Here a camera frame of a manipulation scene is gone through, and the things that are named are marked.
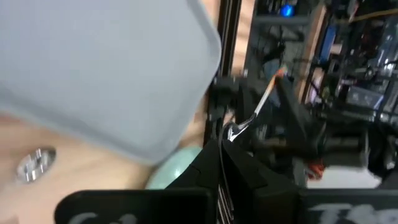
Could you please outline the light green plate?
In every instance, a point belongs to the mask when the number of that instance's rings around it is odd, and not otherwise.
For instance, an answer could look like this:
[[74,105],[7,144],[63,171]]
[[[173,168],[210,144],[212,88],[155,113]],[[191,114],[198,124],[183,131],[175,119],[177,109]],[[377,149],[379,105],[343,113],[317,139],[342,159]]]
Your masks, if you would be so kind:
[[165,189],[187,169],[201,150],[200,146],[188,146],[175,151],[156,168],[145,189]]

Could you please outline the orange-handled metal spoon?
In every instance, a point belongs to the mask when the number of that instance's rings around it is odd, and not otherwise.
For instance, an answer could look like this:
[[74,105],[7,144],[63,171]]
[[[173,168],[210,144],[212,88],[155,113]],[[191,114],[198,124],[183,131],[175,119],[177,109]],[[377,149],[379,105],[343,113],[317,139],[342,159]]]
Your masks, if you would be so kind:
[[269,81],[267,88],[265,89],[264,94],[262,95],[259,103],[257,104],[253,114],[249,117],[249,119],[245,120],[241,124],[236,124],[233,121],[230,121],[226,123],[223,126],[223,132],[222,132],[222,137],[220,139],[226,139],[231,142],[233,142],[237,137],[242,135],[247,128],[249,128],[253,122],[255,122],[256,118],[259,116],[259,113],[261,112],[265,102],[267,101],[269,95],[274,89],[275,86],[275,80],[277,78],[283,78],[285,74],[287,73],[288,69],[285,65],[282,65],[276,72],[273,74],[271,80]]

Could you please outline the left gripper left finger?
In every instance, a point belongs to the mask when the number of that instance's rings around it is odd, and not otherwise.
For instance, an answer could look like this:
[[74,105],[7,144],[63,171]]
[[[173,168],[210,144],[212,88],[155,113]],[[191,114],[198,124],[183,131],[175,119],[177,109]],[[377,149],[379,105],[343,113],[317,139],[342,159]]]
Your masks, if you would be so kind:
[[167,186],[177,191],[168,224],[217,224],[220,171],[218,142],[208,141],[184,172]]

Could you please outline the black metal table frame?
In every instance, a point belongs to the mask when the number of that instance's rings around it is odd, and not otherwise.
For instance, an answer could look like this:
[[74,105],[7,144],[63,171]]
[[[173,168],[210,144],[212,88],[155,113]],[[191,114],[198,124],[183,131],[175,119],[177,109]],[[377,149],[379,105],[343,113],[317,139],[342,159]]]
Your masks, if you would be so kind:
[[232,76],[233,54],[242,0],[221,0],[218,33],[221,39],[221,61],[208,89],[207,121],[204,144],[218,138],[233,93],[239,89]]

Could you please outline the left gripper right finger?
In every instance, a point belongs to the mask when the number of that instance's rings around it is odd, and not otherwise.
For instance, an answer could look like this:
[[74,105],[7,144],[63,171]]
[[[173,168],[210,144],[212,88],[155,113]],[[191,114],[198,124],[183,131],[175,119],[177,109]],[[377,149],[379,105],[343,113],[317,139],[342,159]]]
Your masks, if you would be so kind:
[[237,224],[297,224],[298,187],[235,143],[222,142],[222,160]]

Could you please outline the grey plastic tray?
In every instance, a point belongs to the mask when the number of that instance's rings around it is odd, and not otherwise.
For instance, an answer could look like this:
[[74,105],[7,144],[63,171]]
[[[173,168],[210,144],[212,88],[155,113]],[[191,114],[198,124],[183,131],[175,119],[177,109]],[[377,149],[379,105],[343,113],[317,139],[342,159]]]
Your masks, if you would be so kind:
[[0,112],[147,164],[220,63],[200,0],[0,0]]

